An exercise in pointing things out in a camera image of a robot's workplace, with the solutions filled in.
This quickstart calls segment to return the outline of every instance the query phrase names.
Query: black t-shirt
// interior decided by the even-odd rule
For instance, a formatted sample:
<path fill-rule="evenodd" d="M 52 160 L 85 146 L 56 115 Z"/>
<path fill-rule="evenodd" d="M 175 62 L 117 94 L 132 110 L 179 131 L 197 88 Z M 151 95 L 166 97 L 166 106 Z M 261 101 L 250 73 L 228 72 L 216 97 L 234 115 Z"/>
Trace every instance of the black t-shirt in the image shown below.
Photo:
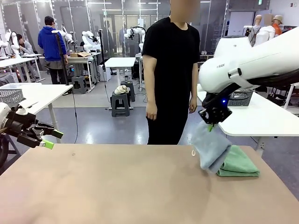
<path fill-rule="evenodd" d="M 199 62 L 199 42 L 196 28 L 188 25 L 187 30 L 181 30 L 169 17 L 159 20 L 148 29 L 142 55 L 157 59 L 157 107 L 188 107 L 193 64 Z"/>

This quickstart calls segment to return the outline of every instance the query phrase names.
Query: person in blue jacket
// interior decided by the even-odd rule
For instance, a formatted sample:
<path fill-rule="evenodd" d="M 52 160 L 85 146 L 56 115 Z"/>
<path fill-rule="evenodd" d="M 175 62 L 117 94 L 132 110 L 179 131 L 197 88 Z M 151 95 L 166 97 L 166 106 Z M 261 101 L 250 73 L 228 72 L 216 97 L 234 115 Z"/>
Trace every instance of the person in blue jacket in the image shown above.
<path fill-rule="evenodd" d="M 38 45 L 43 49 L 45 55 L 45 66 L 49 68 L 51 79 L 53 84 L 66 84 L 64 78 L 64 71 L 62 69 L 61 58 L 59 54 L 58 43 L 52 30 L 55 29 L 54 18 L 51 16 L 45 17 L 45 25 L 38 34 Z M 66 50 L 64 41 L 60 33 L 60 44 L 64 54 L 65 62 L 68 63 L 66 57 Z"/>

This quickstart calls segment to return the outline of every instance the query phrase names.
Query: brown table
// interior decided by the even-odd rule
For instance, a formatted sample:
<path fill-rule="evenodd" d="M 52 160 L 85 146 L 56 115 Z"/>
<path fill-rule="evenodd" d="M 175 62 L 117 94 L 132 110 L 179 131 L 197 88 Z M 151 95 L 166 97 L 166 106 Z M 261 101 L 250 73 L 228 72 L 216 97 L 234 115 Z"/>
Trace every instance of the brown table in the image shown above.
<path fill-rule="evenodd" d="M 30 149 L 0 177 L 0 223 L 297 224 L 297 199 L 242 148 L 259 178 L 209 175 L 191 146 Z"/>

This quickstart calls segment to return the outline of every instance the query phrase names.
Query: towel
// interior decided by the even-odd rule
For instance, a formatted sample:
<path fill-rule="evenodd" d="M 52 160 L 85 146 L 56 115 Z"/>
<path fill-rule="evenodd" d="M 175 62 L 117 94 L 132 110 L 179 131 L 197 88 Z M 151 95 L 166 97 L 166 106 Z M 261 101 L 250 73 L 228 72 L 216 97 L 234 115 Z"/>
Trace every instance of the towel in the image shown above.
<path fill-rule="evenodd" d="M 217 172 L 219 176 L 259 176 L 260 171 L 238 146 L 232 146 L 223 165 Z"/>
<path fill-rule="evenodd" d="M 129 93 L 129 90 L 127 89 L 127 87 L 125 85 L 120 85 L 116 88 L 116 90 L 114 91 L 114 93 L 116 95 L 121 95 L 123 93 Z"/>
<path fill-rule="evenodd" d="M 195 129 L 191 142 L 199 153 L 200 167 L 216 174 L 230 150 L 231 142 L 204 121 Z"/>

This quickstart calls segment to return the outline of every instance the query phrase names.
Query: folded green towel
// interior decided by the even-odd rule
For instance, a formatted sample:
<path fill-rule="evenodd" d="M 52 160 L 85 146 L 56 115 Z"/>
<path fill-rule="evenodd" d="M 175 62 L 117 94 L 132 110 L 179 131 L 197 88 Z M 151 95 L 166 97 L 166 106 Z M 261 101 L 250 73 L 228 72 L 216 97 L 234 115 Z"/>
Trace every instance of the folded green towel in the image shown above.
<path fill-rule="evenodd" d="M 219 176 L 259 176 L 259 174 L 258 168 L 238 146 L 231 146 L 223 165 L 217 172 Z"/>

